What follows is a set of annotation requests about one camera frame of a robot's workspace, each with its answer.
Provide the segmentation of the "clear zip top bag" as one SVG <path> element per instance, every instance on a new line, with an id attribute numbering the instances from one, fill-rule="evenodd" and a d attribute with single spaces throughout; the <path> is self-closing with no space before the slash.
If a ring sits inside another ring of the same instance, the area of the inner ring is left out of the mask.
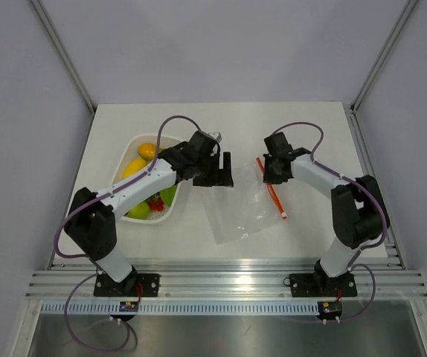
<path id="1" fill-rule="evenodd" d="M 202 197 L 216 244 L 250 238 L 288 219 L 263 182 L 258 159 L 234 168 L 232 177 L 233 187 L 208 188 Z"/>

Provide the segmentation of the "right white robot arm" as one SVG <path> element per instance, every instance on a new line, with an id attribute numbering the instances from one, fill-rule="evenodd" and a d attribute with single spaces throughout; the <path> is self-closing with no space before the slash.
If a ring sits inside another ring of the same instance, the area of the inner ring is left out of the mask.
<path id="1" fill-rule="evenodd" d="M 317 161 L 314 152 L 293 148 L 283 132 L 264 139 L 263 182 L 282 184 L 297 179 L 325 195 L 331 202 L 335 239 L 311 274 L 312 286 L 329 295 L 348 284 L 360 254 L 385 237 L 390 219 L 377 180 L 370 175 L 351 179 Z"/>

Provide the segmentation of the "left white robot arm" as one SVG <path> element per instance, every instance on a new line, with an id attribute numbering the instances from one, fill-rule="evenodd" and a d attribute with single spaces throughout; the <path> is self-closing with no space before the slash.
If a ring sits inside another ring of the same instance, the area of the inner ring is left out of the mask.
<path id="1" fill-rule="evenodd" d="M 120 296 L 136 287 L 136 270 L 118 246 L 117 222 L 134 206 L 183 181 L 197 187 L 233 187 L 231 153 L 221 152 L 213 136 L 196 131 L 189 141 L 163 149 L 135 175 L 101 190 L 78 190 L 64 232 L 110 278 Z"/>

